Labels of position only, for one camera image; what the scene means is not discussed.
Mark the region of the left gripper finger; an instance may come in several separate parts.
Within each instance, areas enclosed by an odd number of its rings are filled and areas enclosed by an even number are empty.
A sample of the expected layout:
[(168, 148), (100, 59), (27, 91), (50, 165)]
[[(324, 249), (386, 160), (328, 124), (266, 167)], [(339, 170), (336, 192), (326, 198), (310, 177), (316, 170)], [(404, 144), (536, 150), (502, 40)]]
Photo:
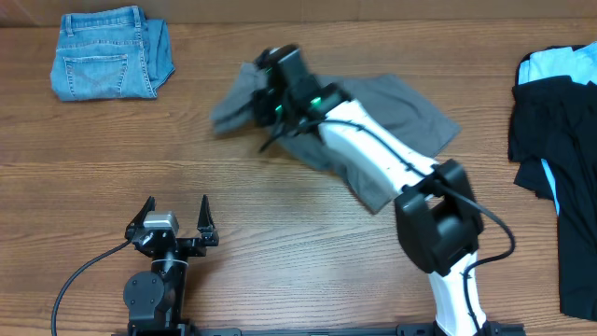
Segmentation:
[(197, 223), (197, 230), (201, 233), (202, 239), (215, 239), (216, 228), (213, 221), (209, 199), (207, 195), (203, 195), (201, 199), (201, 209)]
[(129, 225), (126, 227), (126, 232), (135, 232), (137, 229), (142, 228), (144, 226), (144, 221), (146, 216), (149, 212), (155, 210), (155, 198), (153, 196), (149, 196), (141, 208), (141, 210), (137, 213), (137, 215), (132, 219)]

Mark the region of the grey shorts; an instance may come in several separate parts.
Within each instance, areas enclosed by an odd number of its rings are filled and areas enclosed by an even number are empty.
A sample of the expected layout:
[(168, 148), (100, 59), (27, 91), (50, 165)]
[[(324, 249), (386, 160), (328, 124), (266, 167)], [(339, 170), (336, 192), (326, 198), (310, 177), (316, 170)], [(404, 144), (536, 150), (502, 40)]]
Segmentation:
[[(427, 157), (434, 158), (461, 131), (458, 124), (393, 74), (377, 77), (319, 75), (317, 79), (323, 85), (336, 83), (343, 87), (389, 133)], [(232, 133), (252, 121), (253, 92), (263, 89), (265, 84), (263, 71), (252, 63), (243, 63), (228, 95), (211, 112), (215, 133)], [(355, 164), (324, 147), (312, 134), (284, 137), (278, 144), (314, 170), (339, 176), (372, 214), (395, 198)]]

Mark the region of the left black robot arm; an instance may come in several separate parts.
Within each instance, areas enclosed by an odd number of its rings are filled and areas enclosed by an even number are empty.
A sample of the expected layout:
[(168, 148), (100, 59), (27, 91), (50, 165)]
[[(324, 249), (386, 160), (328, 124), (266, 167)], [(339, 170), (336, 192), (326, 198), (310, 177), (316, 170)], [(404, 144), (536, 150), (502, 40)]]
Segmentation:
[(172, 211), (155, 209), (149, 197), (125, 230), (125, 238), (151, 258), (151, 269), (133, 275), (123, 289), (129, 310), (129, 335), (198, 335), (198, 328), (182, 317), (188, 260), (206, 255), (219, 244), (207, 196), (201, 199), (197, 237), (179, 237)]

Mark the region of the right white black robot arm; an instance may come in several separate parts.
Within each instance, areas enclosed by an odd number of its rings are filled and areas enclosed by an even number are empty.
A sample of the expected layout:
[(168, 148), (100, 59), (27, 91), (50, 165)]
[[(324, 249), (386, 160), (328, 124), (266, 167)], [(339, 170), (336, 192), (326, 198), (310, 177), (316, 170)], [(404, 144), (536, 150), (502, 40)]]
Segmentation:
[(456, 161), (426, 157), (386, 131), (341, 85), (323, 85), (298, 46), (265, 49), (255, 60), (266, 84), (254, 94), (255, 117), (278, 137), (312, 133), (354, 164), (395, 205), (398, 241), (427, 273), (442, 335), (480, 335), (487, 317), (472, 266), (483, 224)]

